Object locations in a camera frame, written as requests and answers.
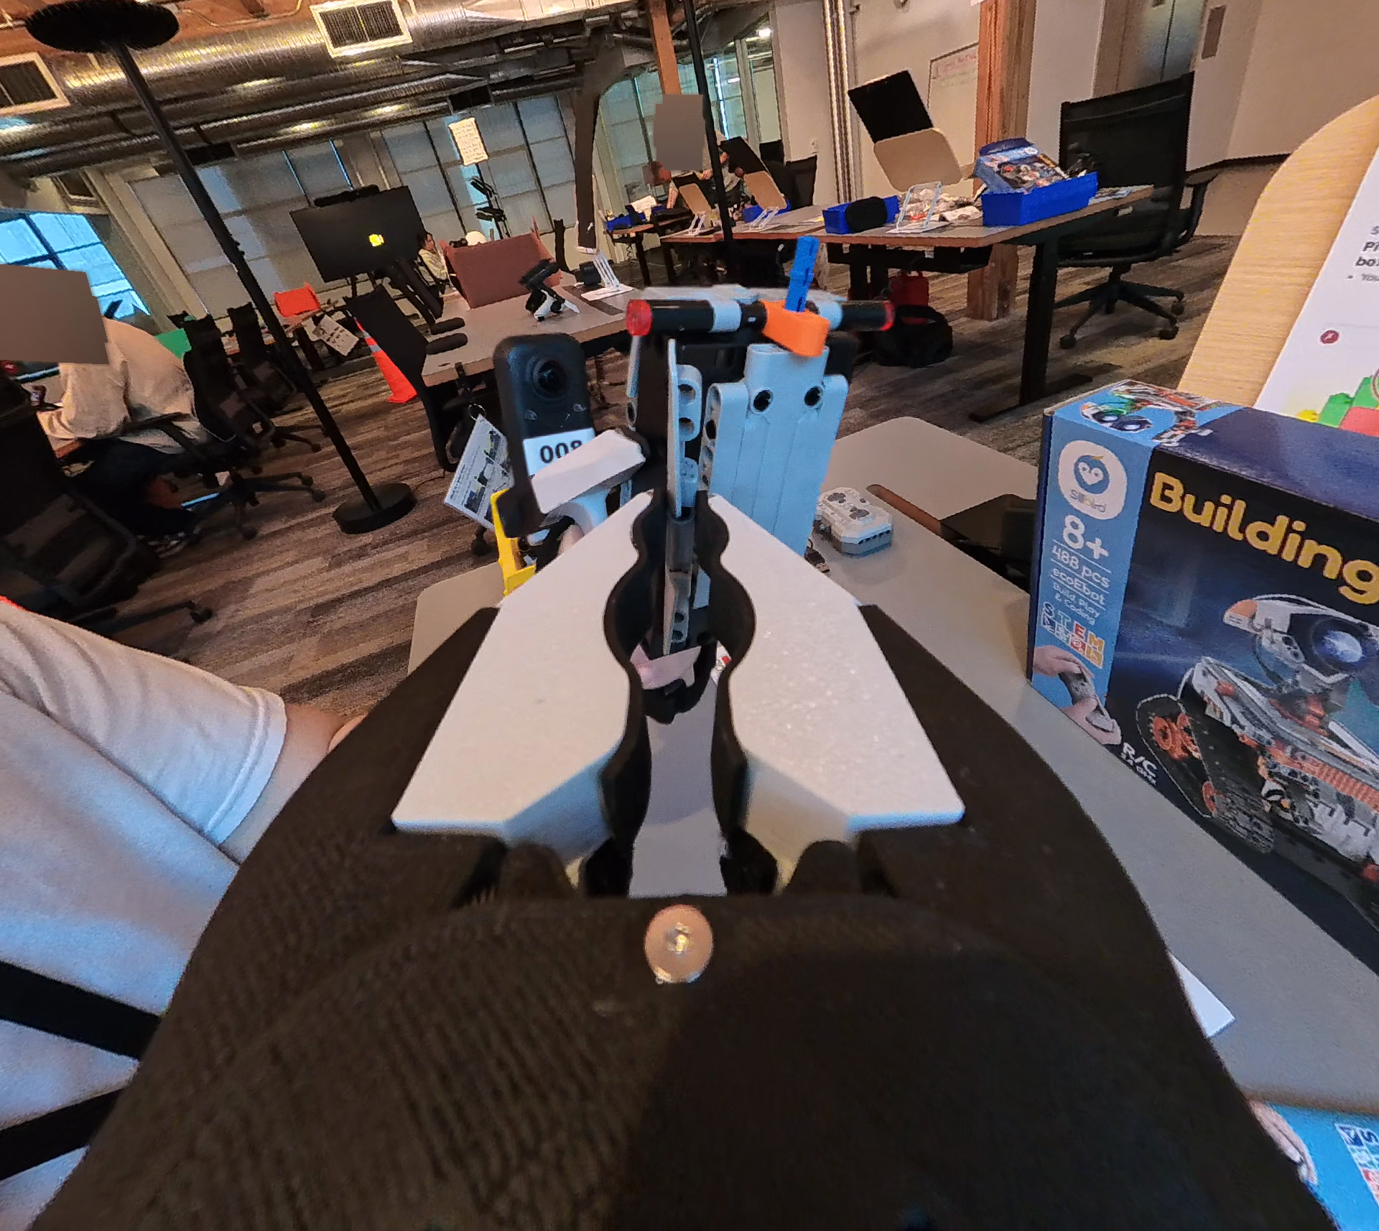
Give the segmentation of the black office chair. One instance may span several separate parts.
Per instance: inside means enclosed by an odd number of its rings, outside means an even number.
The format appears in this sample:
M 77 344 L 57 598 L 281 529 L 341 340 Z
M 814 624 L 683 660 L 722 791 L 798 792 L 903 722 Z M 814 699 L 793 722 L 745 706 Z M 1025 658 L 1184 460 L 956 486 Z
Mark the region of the black office chair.
M 1107 278 L 1055 302 L 1055 309 L 1085 304 L 1086 312 L 1061 338 L 1075 350 L 1084 328 L 1121 305 L 1163 322 L 1158 338 L 1178 335 L 1187 296 L 1180 289 L 1130 279 L 1134 268 L 1176 256 L 1196 239 L 1206 190 L 1213 177 L 1190 171 L 1188 150 L 1196 75 L 1065 103 L 1061 113 L 1061 166 L 1071 177 L 1095 176 L 1099 194 L 1147 187 L 1147 196 L 1114 215 L 1062 236 L 1055 246 L 1059 271 L 1104 269 Z

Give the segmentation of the wooden office desk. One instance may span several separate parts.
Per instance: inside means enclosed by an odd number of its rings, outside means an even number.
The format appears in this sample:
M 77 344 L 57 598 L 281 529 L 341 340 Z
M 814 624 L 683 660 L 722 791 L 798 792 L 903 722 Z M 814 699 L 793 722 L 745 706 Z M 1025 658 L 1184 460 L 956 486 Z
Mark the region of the wooden office desk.
M 430 354 L 423 364 L 423 383 L 437 390 L 490 373 L 499 344 L 510 337 L 564 334 L 581 344 L 585 360 L 625 344 L 627 308 L 644 295 L 643 289 L 618 286 L 592 298 L 569 275 L 559 275 L 554 284 L 564 298 L 564 311 L 544 321 L 526 309 L 528 294 L 462 309 L 466 345 Z

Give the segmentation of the yellow parts bin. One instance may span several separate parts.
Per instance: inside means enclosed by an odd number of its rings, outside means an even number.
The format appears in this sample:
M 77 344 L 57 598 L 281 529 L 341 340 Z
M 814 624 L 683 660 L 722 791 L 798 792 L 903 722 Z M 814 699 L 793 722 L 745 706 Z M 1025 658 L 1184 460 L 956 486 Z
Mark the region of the yellow parts bin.
M 502 595 L 505 600 L 529 584 L 538 575 L 539 569 L 535 561 L 528 559 L 522 539 L 518 535 L 510 535 L 505 523 L 503 506 L 510 493 L 512 486 L 496 490 L 492 496 L 493 545 L 500 568 Z

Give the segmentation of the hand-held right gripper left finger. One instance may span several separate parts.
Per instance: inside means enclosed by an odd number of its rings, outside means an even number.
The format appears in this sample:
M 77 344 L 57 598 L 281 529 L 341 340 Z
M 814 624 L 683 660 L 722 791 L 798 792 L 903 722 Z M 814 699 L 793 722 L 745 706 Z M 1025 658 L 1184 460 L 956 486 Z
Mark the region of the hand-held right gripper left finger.
M 489 627 L 391 812 L 411 834 L 552 851 L 587 894 L 628 894 L 651 791 L 641 493 L 480 618 Z

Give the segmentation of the grey building block robot model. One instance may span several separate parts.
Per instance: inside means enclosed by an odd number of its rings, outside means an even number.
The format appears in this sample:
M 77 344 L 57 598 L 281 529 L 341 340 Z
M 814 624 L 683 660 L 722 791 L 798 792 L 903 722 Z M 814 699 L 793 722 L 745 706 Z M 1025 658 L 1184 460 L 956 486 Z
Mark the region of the grey building block robot model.
M 621 502 L 653 493 L 651 617 L 634 661 L 693 687 L 709 633 L 700 495 L 726 499 L 804 556 L 848 404 L 864 331 L 888 329 L 887 302 L 814 288 L 819 239 L 796 242 L 785 292 L 716 285 L 630 299 L 628 429 L 646 463 Z

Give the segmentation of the grey desk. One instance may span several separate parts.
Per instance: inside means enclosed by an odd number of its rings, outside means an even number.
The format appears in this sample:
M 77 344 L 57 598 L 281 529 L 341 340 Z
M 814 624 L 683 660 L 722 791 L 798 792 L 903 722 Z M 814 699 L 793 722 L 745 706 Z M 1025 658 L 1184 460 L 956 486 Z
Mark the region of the grey desk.
M 939 519 L 999 496 L 1033 499 L 1038 472 L 904 417 L 837 443 L 829 488 L 884 486 Z M 1242 1089 L 1265 1101 L 1377 1114 L 1378 982 L 1233 852 L 1104 752 L 1026 681 L 1026 594 L 907 516 L 888 551 L 828 561 L 837 585 L 875 604 L 1010 725 L 1078 798 L 1134 881 L 1166 947 L 1233 1023 L 1216 1035 Z M 503 581 L 483 567 L 419 598 L 408 674 Z M 631 895 L 723 895 L 709 769 L 714 699 L 654 727 L 650 824 Z

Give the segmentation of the blue storage bin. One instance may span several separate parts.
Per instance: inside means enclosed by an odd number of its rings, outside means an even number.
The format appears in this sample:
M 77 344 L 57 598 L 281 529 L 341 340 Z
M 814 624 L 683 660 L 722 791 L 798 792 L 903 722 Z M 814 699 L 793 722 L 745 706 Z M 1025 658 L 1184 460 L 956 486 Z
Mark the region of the blue storage bin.
M 1015 228 L 1051 222 L 1084 212 L 1099 190 L 1097 171 L 1023 190 L 987 189 L 980 196 L 985 228 Z

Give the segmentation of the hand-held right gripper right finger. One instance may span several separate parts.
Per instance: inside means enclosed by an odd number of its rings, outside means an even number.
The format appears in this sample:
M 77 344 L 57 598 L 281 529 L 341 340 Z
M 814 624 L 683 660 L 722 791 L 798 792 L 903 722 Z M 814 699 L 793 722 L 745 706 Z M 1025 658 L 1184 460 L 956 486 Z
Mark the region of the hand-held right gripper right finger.
M 900 680 L 904 630 L 712 495 L 704 577 L 706 633 L 727 660 L 710 769 L 730 894 L 773 894 L 819 844 L 963 819 Z

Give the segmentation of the ceiling air vent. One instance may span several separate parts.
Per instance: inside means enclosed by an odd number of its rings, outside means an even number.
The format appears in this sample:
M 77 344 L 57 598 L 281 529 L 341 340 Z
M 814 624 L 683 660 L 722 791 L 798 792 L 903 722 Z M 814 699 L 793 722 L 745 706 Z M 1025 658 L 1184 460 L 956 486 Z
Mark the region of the ceiling air vent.
M 325 0 L 311 6 L 332 59 L 357 59 L 413 44 L 403 0 Z

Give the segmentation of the blue robot kit box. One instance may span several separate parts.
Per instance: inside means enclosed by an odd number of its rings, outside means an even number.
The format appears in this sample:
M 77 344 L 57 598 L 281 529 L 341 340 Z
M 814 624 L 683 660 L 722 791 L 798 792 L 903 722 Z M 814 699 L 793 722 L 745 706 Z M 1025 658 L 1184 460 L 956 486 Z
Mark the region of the blue robot kit box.
M 1043 416 L 1033 690 L 1378 967 L 1377 439 L 1127 380 Z

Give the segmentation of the black monitor on stand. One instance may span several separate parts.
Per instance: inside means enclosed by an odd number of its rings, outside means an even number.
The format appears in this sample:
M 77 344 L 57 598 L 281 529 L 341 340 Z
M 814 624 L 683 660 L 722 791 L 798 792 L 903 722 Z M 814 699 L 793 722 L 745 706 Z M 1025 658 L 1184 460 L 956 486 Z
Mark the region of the black monitor on stand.
M 427 239 L 423 216 L 407 187 L 341 193 L 289 216 L 325 282 L 411 266 Z

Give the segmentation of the instruction poster on wooden board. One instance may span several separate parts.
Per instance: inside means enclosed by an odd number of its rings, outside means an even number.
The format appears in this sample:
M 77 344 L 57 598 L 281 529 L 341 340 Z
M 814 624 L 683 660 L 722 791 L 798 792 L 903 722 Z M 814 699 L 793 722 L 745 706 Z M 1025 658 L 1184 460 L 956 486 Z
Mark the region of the instruction poster on wooden board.
M 1378 100 L 1324 126 L 1263 189 L 1181 374 L 1188 396 L 1253 406 L 1302 315 L 1378 147 Z

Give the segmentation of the grey toy remote control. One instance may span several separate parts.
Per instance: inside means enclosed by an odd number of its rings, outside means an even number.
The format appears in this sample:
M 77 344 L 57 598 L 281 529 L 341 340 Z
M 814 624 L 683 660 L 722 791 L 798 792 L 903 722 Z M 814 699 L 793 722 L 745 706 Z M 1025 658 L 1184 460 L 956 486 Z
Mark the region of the grey toy remote control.
M 865 492 L 841 486 L 821 493 L 815 515 L 816 533 L 848 558 L 888 551 L 894 523 L 888 509 Z

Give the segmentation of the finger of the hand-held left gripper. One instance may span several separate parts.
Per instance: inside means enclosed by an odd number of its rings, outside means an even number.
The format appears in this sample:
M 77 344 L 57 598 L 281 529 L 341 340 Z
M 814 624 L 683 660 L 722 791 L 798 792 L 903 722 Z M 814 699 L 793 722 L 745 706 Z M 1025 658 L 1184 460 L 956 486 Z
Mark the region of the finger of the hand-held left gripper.
M 602 431 L 539 469 L 531 477 L 533 499 L 542 515 L 555 515 L 585 496 L 604 499 L 646 465 L 647 447 L 641 439 L 621 430 Z

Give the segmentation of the long office table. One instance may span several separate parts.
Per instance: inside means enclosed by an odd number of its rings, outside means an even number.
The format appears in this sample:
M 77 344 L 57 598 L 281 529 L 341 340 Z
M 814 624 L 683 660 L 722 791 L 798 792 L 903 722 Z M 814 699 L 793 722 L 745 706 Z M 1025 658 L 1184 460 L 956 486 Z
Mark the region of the long office table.
M 911 258 L 917 258 L 918 266 L 924 271 L 996 276 L 1002 271 L 997 252 L 1032 249 L 1035 258 L 1026 298 L 1019 396 L 1010 404 L 1000 403 L 970 413 L 973 423 L 986 424 L 1026 406 L 1072 396 L 1094 383 L 1095 378 L 1088 374 L 1049 378 L 1059 281 L 1058 245 L 1091 228 L 1095 219 L 1128 210 L 1134 202 L 1151 193 L 1153 189 L 1147 184 L 1112 187 L 1099 192 L 1095 200 L 1081 210 L 1033 223 L 995 228 L 941 225 L 934 230 L 904 235 L 890 229 L 829 235 L 824 229 L 821 209 L 809 207 L 788 212 L 783 225 L 770 225 L 763 229 L 740 225 L 733 232 L 732 245 L 750 249 L 756 245 L 818 236 L 824 248 L 842 253 L 849 271 L 848 296 L 852 299 L 872 298 L 881 288 L 872 275 L 875 272 L 887 275 L 891 265 L 900 265 Z

